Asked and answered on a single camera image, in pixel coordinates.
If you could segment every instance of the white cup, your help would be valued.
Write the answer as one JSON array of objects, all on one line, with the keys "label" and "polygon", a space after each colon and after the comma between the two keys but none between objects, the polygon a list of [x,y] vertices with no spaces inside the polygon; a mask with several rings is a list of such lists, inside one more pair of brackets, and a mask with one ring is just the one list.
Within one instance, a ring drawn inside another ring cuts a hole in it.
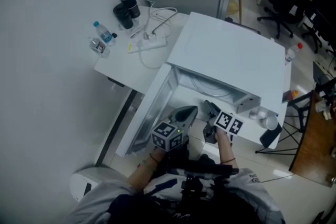
[{"label": "white cup", "polygon": [[261,120],[260,124],[262,125],[262,127],[272,131],[275,130],[275,128],[278,126],[278,119],[275,116],[270,116]]}]

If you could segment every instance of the person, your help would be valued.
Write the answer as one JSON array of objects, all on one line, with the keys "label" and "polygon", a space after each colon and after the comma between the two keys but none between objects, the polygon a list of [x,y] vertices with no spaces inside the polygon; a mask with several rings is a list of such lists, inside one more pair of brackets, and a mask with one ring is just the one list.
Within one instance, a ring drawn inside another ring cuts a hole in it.
[{"label": "person", "polygon": [[[184,160],[185,149],[156,148],[126,182],[104,182],[88,192],[63,223],[285,223],[257,176],[238,169],[226,133],[217,129],[215,137],[220,165],[204,154],[195,165]],[[176,168],[181,163],[186,169]]]}]

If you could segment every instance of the bottle with red cap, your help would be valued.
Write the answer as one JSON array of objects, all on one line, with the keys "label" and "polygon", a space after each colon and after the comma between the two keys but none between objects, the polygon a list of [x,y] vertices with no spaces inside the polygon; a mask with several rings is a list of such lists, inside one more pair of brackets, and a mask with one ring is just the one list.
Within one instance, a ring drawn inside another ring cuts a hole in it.
[{"label": "bottle with red cap", "polygon": [[297,45],[291,46],[286,52],[285,64],[292,62],[293,59],[295,59],[295,57],[298,55],[302,47],[303,47],[302,43],[298,43]]}]

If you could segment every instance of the bracelet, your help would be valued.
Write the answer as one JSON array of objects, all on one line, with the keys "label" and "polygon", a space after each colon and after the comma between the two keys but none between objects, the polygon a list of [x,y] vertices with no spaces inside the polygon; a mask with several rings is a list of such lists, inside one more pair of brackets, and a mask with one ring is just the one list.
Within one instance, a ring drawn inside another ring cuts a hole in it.
[{"label": "bracelet", "polygon": [[155,161],[157,164],[159,164],[159,161],[152,156],[152,153],[150,153],[149,156],[153,161]]},{"label": "bracelet", "polygon": [[226,164],[226,163],[229,163],[229,162],[232,162],[232,161],[234,161],[236,158],[233,158],[233,159],[230,159],[230,160],[228,160],[228,161],[226,161],[226,162],[222,162],[222,163],[220,163],[220,164]]},{"label": "bracelet", "polygon": [[142,161],[141,165],[142,165],[143,167],[146,167],[146,168],[147,168],[148,170],[150,170],[151,172],[155,172],[155,171],[156,171],[156,169],[154,169],[154,168],[152,168],[151,166],[149,166],[149,165],[146,163],[145,160]]}]

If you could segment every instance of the stool leg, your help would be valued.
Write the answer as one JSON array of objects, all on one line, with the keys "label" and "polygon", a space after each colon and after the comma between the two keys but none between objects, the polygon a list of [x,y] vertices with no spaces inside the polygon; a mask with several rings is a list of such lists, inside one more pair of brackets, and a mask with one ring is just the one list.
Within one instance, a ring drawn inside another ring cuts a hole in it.
[{"label": "stool leg", "polygon": [[239,1],[239,23],[242,24],[242,21],[241,21],[242,0],[238,0],[238,1]]}]

